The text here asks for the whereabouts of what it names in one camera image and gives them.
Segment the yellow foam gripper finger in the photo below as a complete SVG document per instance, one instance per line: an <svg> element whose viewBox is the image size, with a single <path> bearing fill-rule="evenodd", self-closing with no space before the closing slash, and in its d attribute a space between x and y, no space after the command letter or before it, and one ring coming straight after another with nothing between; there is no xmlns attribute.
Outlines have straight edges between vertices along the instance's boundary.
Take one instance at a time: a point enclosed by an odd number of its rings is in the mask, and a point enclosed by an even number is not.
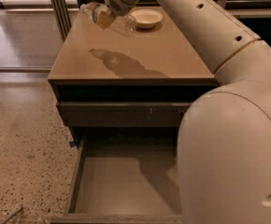
<svg viewBox="0 0 271 224"><path fill-rule="evenodd" d="M112 13L111 10L100 10L97 15L96 24L102 28L108 28L116 19L116 16Z"/></svg>

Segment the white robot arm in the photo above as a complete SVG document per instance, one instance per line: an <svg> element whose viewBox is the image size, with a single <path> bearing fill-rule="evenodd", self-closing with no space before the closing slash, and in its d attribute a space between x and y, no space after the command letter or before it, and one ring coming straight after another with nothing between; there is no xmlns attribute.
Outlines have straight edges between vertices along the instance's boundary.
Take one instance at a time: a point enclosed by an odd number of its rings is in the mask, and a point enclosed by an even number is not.
<svg viewBox="0 0 271 224"><path fill-rule="evenodd" d="M117 15L138 0L105 0ZM178 131L184 224L271 224L271 48L212 0L157 0L220 86Z"/></svg>

